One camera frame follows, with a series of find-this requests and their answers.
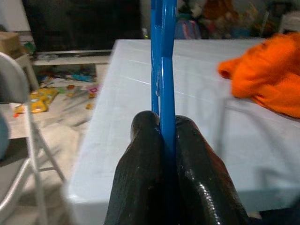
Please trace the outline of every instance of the black tv screen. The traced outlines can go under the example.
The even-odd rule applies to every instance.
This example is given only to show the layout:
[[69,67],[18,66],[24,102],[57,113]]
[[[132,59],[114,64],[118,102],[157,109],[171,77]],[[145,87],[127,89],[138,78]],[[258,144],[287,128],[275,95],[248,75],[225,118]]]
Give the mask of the black tv screen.
[[37,52],[110,50],[142,37],[140,0],[23,0]]

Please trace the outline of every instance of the white floor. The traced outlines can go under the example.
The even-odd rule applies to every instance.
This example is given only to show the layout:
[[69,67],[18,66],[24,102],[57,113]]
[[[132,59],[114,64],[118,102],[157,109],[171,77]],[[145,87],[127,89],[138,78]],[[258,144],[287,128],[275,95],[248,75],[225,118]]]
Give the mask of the white floor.
[[[48,112],[34,115],[35,122],[67,179],[70,177],[81,139],[93,112],[93,110],[87,110],[85,107],[94,101],[94,99],[88,99],[87,92],[74,98],[59,94],[50,105]],[[0,105],[0,110],[9,123],[11,137],[23,137],[25,135],[23,115],[14,118],[9,105]],[[53,171],[43,172],[42,180],[49,224],[72,224],[62,199],[63,185],[56,173]],[[17,209],[4,225],[38,224],[34,188],[34,181],[30,178]]]

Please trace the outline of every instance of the cardboard box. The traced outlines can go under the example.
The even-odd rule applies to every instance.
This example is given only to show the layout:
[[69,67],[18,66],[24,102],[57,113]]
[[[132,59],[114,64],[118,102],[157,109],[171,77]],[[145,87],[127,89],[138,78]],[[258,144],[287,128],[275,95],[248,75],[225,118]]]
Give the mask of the cardboard box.
[[19,34],[12,32],[0,32],[0,52],[9,55],[13,59],[17,59],[23,55],[22,46],[19,41]]

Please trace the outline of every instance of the orange cloth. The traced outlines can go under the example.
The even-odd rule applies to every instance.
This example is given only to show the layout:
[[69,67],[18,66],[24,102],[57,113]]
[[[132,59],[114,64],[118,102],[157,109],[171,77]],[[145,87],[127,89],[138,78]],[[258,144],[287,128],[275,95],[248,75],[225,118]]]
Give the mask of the orange cloth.
[[235,97],[300,118],[300,33],[278,34],[240,58],[221,62],[218,72],[232,80]]

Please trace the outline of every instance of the yellow package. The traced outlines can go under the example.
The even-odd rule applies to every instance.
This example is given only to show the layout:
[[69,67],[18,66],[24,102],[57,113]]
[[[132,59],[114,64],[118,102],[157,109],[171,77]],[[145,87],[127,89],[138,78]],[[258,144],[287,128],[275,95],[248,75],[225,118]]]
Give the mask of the yellow package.
[[[55,96],[58,94],[58,90],[55,88],[41,88],[30,94],[31,102],[31,112],[41,113],[48,110],[48,106],[54,100]],[[15,113],[23,113],[23,105],[17,106],[15,108]]]

